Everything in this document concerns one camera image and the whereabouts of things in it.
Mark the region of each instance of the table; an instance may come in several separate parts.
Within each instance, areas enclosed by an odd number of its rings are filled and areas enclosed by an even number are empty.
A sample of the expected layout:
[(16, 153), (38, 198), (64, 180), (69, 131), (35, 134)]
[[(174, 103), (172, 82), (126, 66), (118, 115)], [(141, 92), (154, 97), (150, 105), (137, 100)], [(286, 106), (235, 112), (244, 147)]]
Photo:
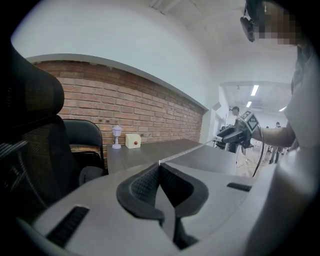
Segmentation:
[[(129, 168), (157, 163), (159, 160), (189, 150), (200, 143), (189, 139), (177, 139), (162, 142), (143, 143), (140, 148), (121, 149), (106, 148), (109, 174), (114, 174)], [(183, 156), (170, 160), (168, 163), (199, 169), (202, 171), (236, 174), (237, 155), (212, 146), (204, 145)]]

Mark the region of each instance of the white device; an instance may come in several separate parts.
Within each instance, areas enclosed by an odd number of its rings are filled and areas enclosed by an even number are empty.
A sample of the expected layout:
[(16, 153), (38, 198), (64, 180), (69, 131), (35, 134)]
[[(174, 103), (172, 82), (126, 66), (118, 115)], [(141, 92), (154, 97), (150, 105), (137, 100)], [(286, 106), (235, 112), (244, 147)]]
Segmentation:
[(141, 137), (139, 134), (126, 134), (125, 145), (128, 149), (136, 149), (141, 146)]

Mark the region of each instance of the person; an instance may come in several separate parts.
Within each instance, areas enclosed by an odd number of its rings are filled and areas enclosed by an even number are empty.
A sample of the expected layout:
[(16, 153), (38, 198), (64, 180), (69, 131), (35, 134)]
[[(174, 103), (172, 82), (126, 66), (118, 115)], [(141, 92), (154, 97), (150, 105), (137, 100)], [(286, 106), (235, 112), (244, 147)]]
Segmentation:
[(271, 153), (270, 146), (267, 147), (267, 150), (266, 150), (266, 151), (269, 152), (269, 153)]
[[(234, 106), (232, 109), (232, 114), (237, 118), (240, 114), (240, 109), (238, 106)], [(236, 153), (237, 152), (237, 144), (236, 143), (230, 143), (229, 145), (229, 149), (228, 149), (229, 152), (232, 152), (232, 153)]]
[[(276, 122), (275, 124), (275, 127), (276, 128), (280, 128), (280, 123), (279, 122)], [(273, 163), (277, 163), (278, 160), (279, 160), (279, 155), (280, 153), (282, 152), (282, 148), (281, 147), (273, 147), (273, 150), (272, 150), (272, 155), (271, 155), (271, 159), (269, 161), (269, 164), (273, 164)]]
[[(320, 109), (319, 57), (302, 32), (301, 20), (296, 19), (299, 13), (295, 12), (294, 15), (289, 13), (279, 2), (279, 0), (246, 0), (247, 12), (253, 20), (254, 28), (258, 28), (259, 37), (265, 32), (270, 32), (278, 44), (297, 47), (297, 61), (291, 82), (292, 98), (284, 110), (288, 119), (287, 125), (261, 128), (261, 133), (264, 142), (275, 147), (291, 147), (291, 149), (296, 149), (298, 146), (318, 147), (320, 136), (317, 125), (305, 127), (301, 124), (308, 123), (310, 119), (316, 124), (320, 123), (319, 114), (316, 112)], [(289, 3), (291, 2), (281, 2), (282, 5)], [(252, 138), (258, 141), (262, 141), (262, 136), (258, 129), (252, 133)]]
[(232, 114), (233, 114), (234, 116), (236, 116), (236, 117), (238, 117), (239, 114), (240, 114), (240, 109), (239, 109), (239, 107), (237, 107), (237, 106), (234, 106), (234, 107), (231, 109), (231, 111), (232, 111)]

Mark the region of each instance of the black chair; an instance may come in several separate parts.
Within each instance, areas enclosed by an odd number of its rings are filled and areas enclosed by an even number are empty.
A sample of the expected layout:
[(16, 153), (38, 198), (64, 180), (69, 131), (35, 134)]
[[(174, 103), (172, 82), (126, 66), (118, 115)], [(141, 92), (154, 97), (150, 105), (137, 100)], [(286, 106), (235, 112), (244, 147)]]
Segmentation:
[(103, 140), (99, 128), (93, 122), (87, 120), (64, 119), (63, 122), (70, 145), (100, 148), (100, 156), (94, 151), (72, 152), (79, 167), (82, 169), (86, 166), (95, 166), (105, 170)]
[(60, 82), (25, 60), (12, 45), (8, 53), (9, 79), (0, 86), (2, 207), (32, 223), (103, 170), (77, 167), (64, 122), (57, 115), (64, 105)]

